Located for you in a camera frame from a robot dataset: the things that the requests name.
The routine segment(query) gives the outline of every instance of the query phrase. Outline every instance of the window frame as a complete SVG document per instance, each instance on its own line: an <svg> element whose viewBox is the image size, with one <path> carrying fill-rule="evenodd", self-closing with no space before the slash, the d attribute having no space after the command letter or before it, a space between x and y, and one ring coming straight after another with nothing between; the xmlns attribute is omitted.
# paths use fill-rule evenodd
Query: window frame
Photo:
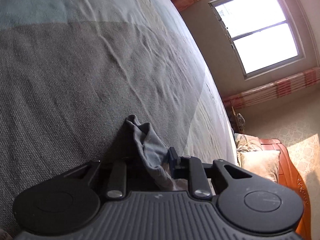
<svg viewBox="0 0 320 240"><path fill-rule="evenodd" d="M256 30L256 31L249 32L249 33L244 33L244 34L238 35L238 36L236 36L234 38L231 38L231 36L230 36L230 34L229 34L228 30L227 30L227 27L224 25L219 13L217 12L217 10L215 8L216 6L222 5L222 4L227 3L229 1L232 1L232 0L212 0L212 1L209 2L209 5L212 8L212 10L213 10L216 18L218 19L221 27L223 28L226 37L228 38L229 42L231 43L231 47L232 47L234 53L236 54L237 60L239 62L239 65L241 67L241 70L242 70L242 73L243 73L243 76L244 76L245 80L246 79L250 79L250 78L255 77L255 76L258 76L258 75L260 75L262 73L266 73L266 72L268 72L270 70L278 69L278 68L281 68L283 66L292 64L294 62L297 62L297 61L305 58L305 53L304 53L303 46L302 46L301 41L300 41L299 33L298 33L297 29L296 29L296 26L294 24L293 18L291 16L291 14L289 12L289 9L288 9L286 3L284 2L284 0L277 0L277 1L278 1L279 5L280 5L282 11L283 11L283 14L284 14L285 18L286 18L285 21L283 21L281 23L278 23L278 24L274 24L274 25L268 26L266 28L262 28L260 30ZM275 64L260 68L258 70L246 73L246 71L244 69L244 66L243 66L243 63L242 63L242 60L240 58L240 55L239 55L239 53L238 53L238 51L236 49L236 46L235 46L233 41L235 41L237 39L240 39L240 38L243 38L243 37L246 37L246 36L249 36L249 35L251 35L253 33L256 33L256 32L259 32L261 30L268 29L268 28L271 28L273 26L277 26L277 25L284 24L284 23L287 23L288 26L289 26L289 29L291 31L291 34L292 34L292 37L293 37L293 40L294 40L294 43L295 43L295 46L297 48L298 55L295 56L295 57L291 57L291 58L288 58L286 60L277 62Z"/></svg>

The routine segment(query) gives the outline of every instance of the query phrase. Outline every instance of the window pane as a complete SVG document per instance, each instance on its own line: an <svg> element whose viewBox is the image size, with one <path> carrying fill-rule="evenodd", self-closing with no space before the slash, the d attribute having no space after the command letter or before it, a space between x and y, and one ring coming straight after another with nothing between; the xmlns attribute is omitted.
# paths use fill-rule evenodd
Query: window pane
<svg viewBox="0 0 320 240"><path fill-rule="evenodd" d="M286 20L277 0L232 0L215 8L232 38Z"/></svg>
<svg viewBox="0 0 320 240"><path fill-rule="evenodd" d="M234 41L246 73L298 55L287 23Z"/></svg>

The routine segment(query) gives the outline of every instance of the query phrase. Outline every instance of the window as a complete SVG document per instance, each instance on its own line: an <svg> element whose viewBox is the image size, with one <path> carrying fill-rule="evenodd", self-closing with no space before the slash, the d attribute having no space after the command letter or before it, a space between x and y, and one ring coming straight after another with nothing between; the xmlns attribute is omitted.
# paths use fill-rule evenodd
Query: window
<svg viewBox="0 0 320 240"><path fill-rule="evenodd" d="M299 56L290 20L278 0L228 0L214 8L245 76L287 64Z"/></svg>

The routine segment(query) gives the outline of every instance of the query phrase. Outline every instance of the gray bedsheet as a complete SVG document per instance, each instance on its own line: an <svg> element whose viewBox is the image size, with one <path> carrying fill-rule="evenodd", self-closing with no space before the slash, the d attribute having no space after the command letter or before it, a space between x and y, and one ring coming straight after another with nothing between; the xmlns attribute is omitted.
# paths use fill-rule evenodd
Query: gray bedsheet
<svg viewBox="0 0 320 240"><path fill-rule="evenodd" d="M161 140L235 163L212 76L170 0L0 0L0 228L14 197L88 160L135 154L129 114Z"/></svg>

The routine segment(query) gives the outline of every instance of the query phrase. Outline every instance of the ribbed plastic surface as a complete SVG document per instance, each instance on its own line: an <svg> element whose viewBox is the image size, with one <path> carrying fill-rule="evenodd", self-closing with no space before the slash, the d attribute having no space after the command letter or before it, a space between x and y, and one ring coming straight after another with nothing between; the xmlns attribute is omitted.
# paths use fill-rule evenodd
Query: ribbed plastic surface
<svg viewBox="0 0 320 240"><path fill-rule="evenodd" d="M266 239L236 231L210 202L191 199L187 192L132 192L119 202L107 202L85 228L64 236L21 233L17 240L251 240ZM301 239L294 232L274 240Z"/></svg>

